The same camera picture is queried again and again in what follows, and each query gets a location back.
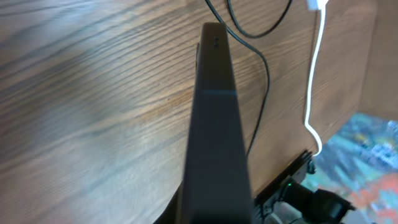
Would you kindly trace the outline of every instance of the white cable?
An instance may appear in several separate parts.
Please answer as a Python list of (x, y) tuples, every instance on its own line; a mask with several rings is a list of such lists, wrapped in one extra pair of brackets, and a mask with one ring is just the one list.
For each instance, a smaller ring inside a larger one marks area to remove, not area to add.
[(282, 222), (282, 220), (275, 214), (275, 213), (271, 213), (270, 214), (270, 216), (272, 217), (272, 218), (274, 218), (274, 220), (277, 222), (277, 223), (279, 223), (279, 224), (284, 224), (283, 222)]
[(312, 61), (311, 61), (311, 69), (310, 69), (310, 74), (309, 74), (309, 78), (308, 78), (307, 103), (306, 103), (305, 118), (304, 118), (304, 126), (310, 131), (310, 133), (315, 138), (315, 140), (317, 141), (317, 144), (318, 144), (318, 152), (316, 154), (314, 154), (313, 156), (317, 156), (322, 152), (321, 138), (319, 137), (317, 131), (314, 130), (308, 122), (308, 120), (310, 119), (310, 112), (311, 112), (311, 92), (312, 92), (313, 74), (315, 72), (315, 64), (317, 63), (319, 48), (321, 46), (323, 30), (325, 28), (326, 6), (322, 7), (320, 9), (320, 12), (321, 12), (321, 21), (320, 21), (320, 25), (319, 25), (318, 40), (317, 40), (317, 44), (315, 46), (315, 51), (313, 53), (313, 57), (312, 57)]

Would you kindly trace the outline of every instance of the black electronic device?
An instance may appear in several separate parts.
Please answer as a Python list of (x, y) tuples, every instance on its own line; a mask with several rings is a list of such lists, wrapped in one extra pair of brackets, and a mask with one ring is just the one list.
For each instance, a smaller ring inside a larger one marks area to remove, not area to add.
[(155, 223), (262, 223), (277, 202), (287, 202), (309, 223), (339, 223), (351, 204), (338, 195), (301, 186), (314, 174), (303, 151), (259, 195), (251, 196), (227, 28), (203, 25), (185, 172)]

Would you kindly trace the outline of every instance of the floor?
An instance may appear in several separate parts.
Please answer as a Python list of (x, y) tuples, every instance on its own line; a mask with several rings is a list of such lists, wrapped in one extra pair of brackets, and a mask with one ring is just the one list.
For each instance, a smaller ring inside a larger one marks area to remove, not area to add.
[(369, 222), (398, 223), (398, 121), (357, 113), (324, 147), (303, 185), (338, 193)]

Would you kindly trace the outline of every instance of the wood grain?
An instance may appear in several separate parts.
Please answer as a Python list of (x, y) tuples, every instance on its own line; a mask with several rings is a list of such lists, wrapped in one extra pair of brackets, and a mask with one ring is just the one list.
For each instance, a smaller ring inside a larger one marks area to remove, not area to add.
[[(258, 33), (286, 3), (233, 6)], [(213, 5), (231, 25), (224, 1)], [(376, 10), (373, 0), (328, 4), (310, 120), (322, 136), (358, 106)], [(315, 144), (302, 122), (317, 20), (296, 0), (278, 29), (248, 40), (272, 78), (249, 156), (254, 194)], [(153, 222), (181, 180), (196, 43), (209, 21), (195, 0), (1, 1), (2, 223)], [(265, 69), (235, 40), (230, 47), (247, 146)]]
[(398, 2), (378, 1), (376, 24), (359, 110), (398, 120)]

